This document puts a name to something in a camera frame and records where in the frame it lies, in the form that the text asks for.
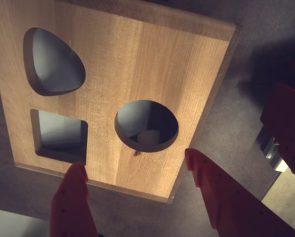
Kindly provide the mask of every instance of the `gray surface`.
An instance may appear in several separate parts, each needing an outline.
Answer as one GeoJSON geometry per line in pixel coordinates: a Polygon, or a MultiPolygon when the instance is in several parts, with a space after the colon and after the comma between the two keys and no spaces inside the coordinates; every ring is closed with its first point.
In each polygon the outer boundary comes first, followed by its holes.
{"type": "MultiPolygon", "coordinates": [[[[198,148],[256,197],[277,173],[255,142],[269,86],[293,79],[295,0],[168,0],[171,7],[240,23],[242,38],[210,112],[198,148]]],[[[0,209],[48,219],[60,178],[14,167],[0,100],[0,209]]],[[[106,237],[217,236],[192,176],[186,173],[167,205],[89,186],[98,230],[106,237]]]]}

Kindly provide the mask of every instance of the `egg-shaped hole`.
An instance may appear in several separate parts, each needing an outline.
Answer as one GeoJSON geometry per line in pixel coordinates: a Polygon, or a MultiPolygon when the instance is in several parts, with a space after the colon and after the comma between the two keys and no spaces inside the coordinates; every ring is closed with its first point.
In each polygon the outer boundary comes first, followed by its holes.
{"type": "Polygon", "coordinates": [[[79,56],[47,30],[29,29],[23,40],[23,54],[29,84],[40,95],[66,94],[84,83],[85,68],[79,56]]]}
{"type": "Polygon", "coordinates": [[[115,117],[118,137],[140,152],[159,152],[174,143],[178,121],[164,105],[150,100],[125,104],[115,117]]]}

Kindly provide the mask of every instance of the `red object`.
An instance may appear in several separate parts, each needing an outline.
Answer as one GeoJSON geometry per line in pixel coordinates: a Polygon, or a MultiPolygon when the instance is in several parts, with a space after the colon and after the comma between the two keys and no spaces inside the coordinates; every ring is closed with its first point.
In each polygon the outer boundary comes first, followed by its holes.
{"type": "Polygon", "coordinates": [[[185,159],[220,237],[295,237],[292,227],[207,156],[186,149],[185,159]]]}
{"type": "Polygon", "coordinates": [[[70,166],[51,204],[50,237],[98,237],[87,200],[84,163],[70,166]]]}
{"type": "Polygon", "coordinates": [[[260,120],[278,141],[279,154],[295,174],[295,89],[274,85],[260,120]]]}

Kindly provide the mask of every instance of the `round hole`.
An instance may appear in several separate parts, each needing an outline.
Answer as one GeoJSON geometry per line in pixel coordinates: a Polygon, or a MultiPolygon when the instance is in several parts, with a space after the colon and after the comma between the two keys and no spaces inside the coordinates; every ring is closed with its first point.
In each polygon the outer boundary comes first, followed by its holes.
{"type": "Polygon", "coordinates": [[[174,143],[178,122],[165,106],[150,100],[124,105],[115,117],[118,137],[139,152],[159,152],[174,143]]]}

